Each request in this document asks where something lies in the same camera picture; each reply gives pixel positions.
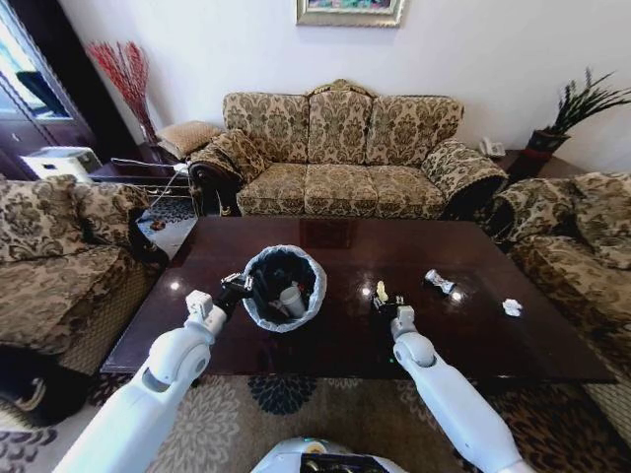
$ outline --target framed picture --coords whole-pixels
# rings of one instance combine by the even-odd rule
[[[397,28],[405,0],[296,0],[296,24]]]

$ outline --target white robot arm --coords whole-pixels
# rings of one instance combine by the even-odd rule
[[[506,423],[471,383],[435,352],[414,326],[414,309],[399,306],[390,323],[394,355],[416,383],[436,421],[466,460],[485,473],[526,473]]]
[[[56,472],[143,472],[175,422],[177,406],[210,361],[210,346],[248,297],[251,278],[233,274],[213,304],[199,291],[186,297],[184,326],[163,333],[134,377],[112,394],[55,468]]]

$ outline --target floral patterned sofa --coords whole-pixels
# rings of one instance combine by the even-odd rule
[[[378,97],[342,80],[228,94],[230,131],[189,156],[194,192],[218,192],[224,215],[462,216],[506,181],[452,139],[462,114],[449,97]]]
[[[0,180],[0,431],[83,404],[168,261],[135,224],[147,207],[126,185]]]
[[[631,174],[529,179],[491,208],[490,233],[616,375],[585,388],[631,444]]]

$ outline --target coffee table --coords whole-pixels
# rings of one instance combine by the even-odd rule
[[[613,381],[574,329],[514,263],[472,223],[299,218],[199,219],[103,365],[136,372],[161,333],[182,326],[185,296],[218,294],[266,246],[295,244],[324,268],[319,314],[285,334],[257,327],[239,306],[212,349],[214,374],[404,378],[392,340],[371,309],[379,280],[416,310],[416,326],[470,379]],[[436,268],[457,282],[458,301],[423,284]],[[501,302],[516,299],[521,317]]]

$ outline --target wall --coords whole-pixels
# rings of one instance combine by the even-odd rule
[[[299,94],[336,78],[382,94],[463,101],[458,138],[522,147],[553,120],[558,91],[585,66],[631,86],[627,0],[407,0],[398,30],[295,26],[295,0],[60,0],[83,42],[138,41],[151,61],[157,127],[222,124],[230,91]],[[110,88],[134,136],[135,120]],[[571,131],[558,155],[631,170],[631,106]]]

